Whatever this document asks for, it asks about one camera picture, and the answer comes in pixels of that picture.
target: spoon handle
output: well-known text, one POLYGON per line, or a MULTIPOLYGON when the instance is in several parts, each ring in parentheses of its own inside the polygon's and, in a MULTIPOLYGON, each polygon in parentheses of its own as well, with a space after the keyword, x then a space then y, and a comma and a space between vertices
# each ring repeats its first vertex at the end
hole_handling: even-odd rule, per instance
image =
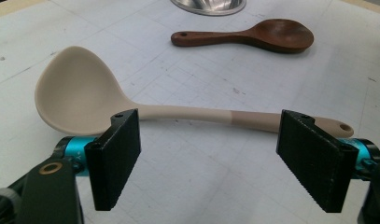
POLYGON ((241 32, 193 32, 182 31, 172 34, 172 43, 180 47, 196 47, 203 45, 214 45, 222 43, 241 43, 243 36, 241 32))
MULTIPOLYGON (((278 133, 281 114, 174 105, 138 105, 140 119, 193 119, 225 123, 278 133)), ((353 129, 339 120, 313 117, 315 124, 334 137, 350 137, 353 129)))

